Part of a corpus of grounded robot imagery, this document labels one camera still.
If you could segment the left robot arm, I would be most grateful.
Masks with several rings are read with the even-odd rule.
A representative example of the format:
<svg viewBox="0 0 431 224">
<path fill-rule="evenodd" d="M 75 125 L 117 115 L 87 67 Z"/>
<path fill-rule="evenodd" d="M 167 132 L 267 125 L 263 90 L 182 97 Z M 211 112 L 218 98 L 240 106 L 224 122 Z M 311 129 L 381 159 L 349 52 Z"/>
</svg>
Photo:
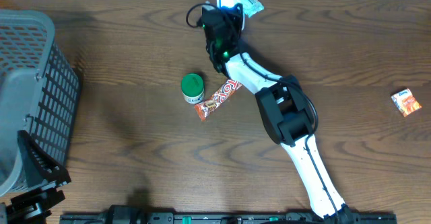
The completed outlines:
<svg viewBox="0 0 431 224">
<path fill-rule="evenodd" d="M 51 208 L 65 200 L 58 188 L 71 182 L 67 169 L 43 151 L 25 130 L 18 131 L 19 157 L 29 191 L 1 204 L 2 223 L 45 223 Z"/>
</svg>

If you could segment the green lid white jar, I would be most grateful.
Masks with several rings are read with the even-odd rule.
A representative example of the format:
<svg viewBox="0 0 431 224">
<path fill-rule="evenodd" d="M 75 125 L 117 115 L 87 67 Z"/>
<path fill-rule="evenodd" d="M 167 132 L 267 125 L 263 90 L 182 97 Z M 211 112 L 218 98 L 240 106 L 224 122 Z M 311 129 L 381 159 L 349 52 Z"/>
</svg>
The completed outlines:
<svg viewBox="0 0 431 224">
<path fill-rule="evenodd" d="M 198 104 L 205 95 L 204 82 L 201 76 L 195 73 L 185 75 L 181 81 L 181 91 L 185 101 L 189 104 Z"/>
</svg>

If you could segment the orange Kleenex tissue pack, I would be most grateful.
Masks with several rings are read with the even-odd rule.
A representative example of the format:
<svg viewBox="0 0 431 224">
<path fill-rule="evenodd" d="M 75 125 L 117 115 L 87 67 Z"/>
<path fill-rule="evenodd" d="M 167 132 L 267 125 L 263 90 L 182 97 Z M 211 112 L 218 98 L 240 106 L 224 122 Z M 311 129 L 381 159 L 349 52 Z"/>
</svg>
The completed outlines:
<svg viewBox="0 0 431 224">
<path fill-rule="evenodd" d="M 422 108 L 408 88 L 393 94 L 391 99 L 404 117 Z"/>
</svg>

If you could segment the orange chocolate bar wrapper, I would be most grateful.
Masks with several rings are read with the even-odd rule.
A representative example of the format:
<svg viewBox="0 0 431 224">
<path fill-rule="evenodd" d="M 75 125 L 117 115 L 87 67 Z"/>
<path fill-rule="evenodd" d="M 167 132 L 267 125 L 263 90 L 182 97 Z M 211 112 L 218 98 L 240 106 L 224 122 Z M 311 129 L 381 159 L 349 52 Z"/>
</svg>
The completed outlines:
<svg viewBox="0 0 431 224">
<path fill-rule="evenodd" d="M 228 79 L 210 98 L 196 104 L 194 108 L 201 121 L 205 121 L 212 112 L 241 87 L 240 82 Z"/>
</svg>

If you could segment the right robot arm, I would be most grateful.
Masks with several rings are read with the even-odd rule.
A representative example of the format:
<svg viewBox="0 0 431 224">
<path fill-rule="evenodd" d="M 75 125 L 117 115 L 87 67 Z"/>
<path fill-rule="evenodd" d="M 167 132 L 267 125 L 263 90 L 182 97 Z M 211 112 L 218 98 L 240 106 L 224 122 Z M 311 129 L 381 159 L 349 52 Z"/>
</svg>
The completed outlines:
<svg viewBox="0 0 431 224">
<path fill-rule="evenodd" d="M 242 4 L 202 4 L 197 26 L 203 28 L 206 50 L 218 73 L 241 83 L 257 102 L 264 129 L 292 160 L 304 184 L 312 211 L 325 223 L 354 223 L 355 217 L 334 187 L 317 149 L 319 119 L 298 80 L 271 73 L 241 47 Z"/>
</svg>

